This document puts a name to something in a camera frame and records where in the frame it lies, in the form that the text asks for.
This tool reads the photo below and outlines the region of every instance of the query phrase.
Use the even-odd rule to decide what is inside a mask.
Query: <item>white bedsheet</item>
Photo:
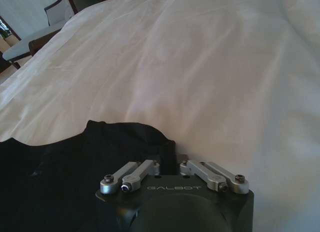
[[[320,231],[320,0],[109,0],[0,85],[0,140],[140,122],[244,174],[254,231]]]

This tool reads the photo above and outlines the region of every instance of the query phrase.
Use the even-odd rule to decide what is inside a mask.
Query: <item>chair armrest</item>
[[[57,34],[61,29],[58,29],[54,32],[48,33],[45,36],[42,36],[40,38],[31,40],[29,42],[29,50],[30,50],[30,54],[31,56],[34,56],[35,53],[40,50],[46,43],[49,42],[49,40],[55,35]]]

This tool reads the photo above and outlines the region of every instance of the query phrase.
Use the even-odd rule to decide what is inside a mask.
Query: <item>white cushion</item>
[[[36,39],[39,39],[41,38],[42,36],[45,36],[45,35],[48,35],[50,34],[51,32],[54,32],[54,31],[57,31],[59,29],[61,29],[65,23],[67,21],[66,20],[63,20],[59,23],[56,23],[52,26],[48,26],[44,29],[41,29],[33,34],[30,34],[29,36],[23,38],[22,40],[20,40],[18,43],[16,43],[14,46],[12,46],[11,48],[7,49],[2,57],[6,60],[6,61],[9,61],[15,57],[18,57],[18,56],[21,56],[25,53],[28,53],[30,52],[29,51],[29,42],[30,41],[33,41],[33,40],[36,40]]]

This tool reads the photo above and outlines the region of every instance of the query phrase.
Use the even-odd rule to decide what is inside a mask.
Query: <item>wall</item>
[[[44,7],[56,0],[0,0],[0,15],[24,38],[48,26]]]

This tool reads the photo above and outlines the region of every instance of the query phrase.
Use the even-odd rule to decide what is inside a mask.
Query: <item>chair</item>
[[[69,19],[69,17],[67,19],[65,18],[65,10],[65,0],[57,0],[53,4],[45,7],[44,11],[46,13],[49,26],[23,38],[14,46],[7,49],[3,53],[2,57],[19,69],[19,64],[14,62],[30,55],[29,42],[52,33],[56,34],[54,32],[58,32],[65,25]]]

